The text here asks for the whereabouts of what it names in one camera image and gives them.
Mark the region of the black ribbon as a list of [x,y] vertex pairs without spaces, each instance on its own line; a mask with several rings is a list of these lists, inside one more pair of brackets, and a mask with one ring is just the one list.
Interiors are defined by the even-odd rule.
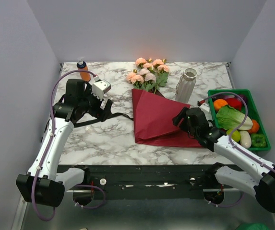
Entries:
[[117,116],[124,116],[125,118],[133,121],[133,118],[129,117],[126,114],[114,113],[103,116],[103,119],[99,119],[98,117],[96,117],[93,120],[78,123],[78,121],[83,117],[83,114],[74,115],[73,113],[62,114],[55,112],[54,117],[50,117],[46,124],[44,134],[41,138],[41,143],[46,143],[48,142],[50,137],[53,137],[52,143],[58,141],[59,143],[65,144],[74,128],[104,122]]

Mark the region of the dark red wrapping paper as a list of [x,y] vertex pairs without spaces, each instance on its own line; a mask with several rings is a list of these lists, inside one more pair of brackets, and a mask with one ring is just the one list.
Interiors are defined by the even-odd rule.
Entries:
[[189,138],[172,123],[189,104],[176,102],[143,90],[132,90],[134,138],[137,144],[161,147],[200,148],[197,140]]

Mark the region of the pink flower bunch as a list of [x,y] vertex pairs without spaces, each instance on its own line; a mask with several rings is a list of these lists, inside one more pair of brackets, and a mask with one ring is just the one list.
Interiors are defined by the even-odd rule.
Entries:
[[136,69],[127,74],[126,81],[135,89],[157,93],[168,81],[170,70],[166,62],[166,59],[140,57],[135,61]]

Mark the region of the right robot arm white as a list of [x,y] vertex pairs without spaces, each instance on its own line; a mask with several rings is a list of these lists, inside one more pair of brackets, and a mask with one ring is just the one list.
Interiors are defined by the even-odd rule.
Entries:
[[253,196],[265,210],[275,213],[275,164],[235,143],[225,132],[212,125],[200,108],[184,107],[172,119],[173,125],[198,143],[240,167],[233,170],[220,163],[204,176],[205,184],[214,188],[224,184]]

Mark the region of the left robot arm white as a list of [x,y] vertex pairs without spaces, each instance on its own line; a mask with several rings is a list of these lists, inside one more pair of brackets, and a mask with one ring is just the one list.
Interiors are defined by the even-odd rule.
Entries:
[[111,89],[106,80],[89,84],[84,80],[69,79],[65,94],[52,107],[40,151],[25,175],[20,174],[16,185],[26,202],[58,207],[69,189],[86,189],[90,177],[80,168],[69,168],[57,173],[65,143],[77,122],[89,114],[103,122],[111,115],[112,101],[101,108],[105,93]]

